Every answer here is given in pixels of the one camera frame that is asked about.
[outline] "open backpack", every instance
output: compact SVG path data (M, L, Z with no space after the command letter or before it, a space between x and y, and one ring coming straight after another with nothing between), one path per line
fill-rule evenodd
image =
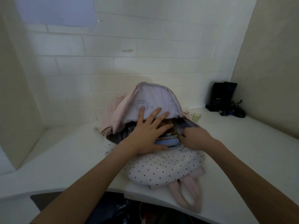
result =
M168 150L137 155L123 168L130 180L137 184L155 187L169 186L175 200L185 209L200 212L201 195L195 178L204 175L202 163L204 153L184 147L177 138L186 127L199 127L191 120L188 112L183 112L174 93L167 87L139 83L125 97L116 98L105 110L100 132L105 137L106 154L125 139L135 128L141 106L144 106L144 120L158 107L161 115L169 111L167 119L161 123L173 123L155 144L166 145ZM181 192L184 184L194 199L191 205Z

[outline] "person's left arm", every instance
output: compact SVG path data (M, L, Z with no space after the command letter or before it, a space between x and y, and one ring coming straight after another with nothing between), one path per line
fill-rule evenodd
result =
M100 163L52 201L31 223L83 224L112 180L131 158L136 154L167 149L164 145L154 144L161 134L172 127L172 125L165 125L157 129L161 121L169 115L166 112L154 120L160 111L161 108L156 109L143 122L144 107L142 107L137 126L132 133Z

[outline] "pink backpack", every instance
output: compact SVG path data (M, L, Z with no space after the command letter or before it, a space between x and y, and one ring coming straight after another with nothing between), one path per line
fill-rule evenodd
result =
M105 137L106 154L123 139L122 131L126 124L135 122L141 105L145 107L144 119L158 107L160 114L169 111L168 119L180 119L184 126L197 126L188 112L183 112L174 93L167 87L139 83L127 96L116 98L103 114L100 132ZM183 208L200 212L201 195L195 178L204 175L202 163L204 153L190 150L183 145L171 146L166 151L142 154L134 157L122 170L132 181L150 188L169 186L175 200ZM194 198L194 204L181 193L184 184Z

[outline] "polka dot fabric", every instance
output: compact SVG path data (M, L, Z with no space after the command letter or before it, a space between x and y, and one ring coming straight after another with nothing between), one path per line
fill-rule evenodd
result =
M104 139L106 154L112 151L116 144ZM149 186L163 186L192 173L202 166L204 152L190 150L167 150L159 153L137 155L124 167L126 175L132 181Z

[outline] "forearm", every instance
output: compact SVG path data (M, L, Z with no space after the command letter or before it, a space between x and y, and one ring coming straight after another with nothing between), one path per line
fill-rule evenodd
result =
M33 221L34 224L83 224L135 152L119 144L106 158L73 183Z
M222 143L216 141L207 154L224 171L260 223L299 223L299 207Z

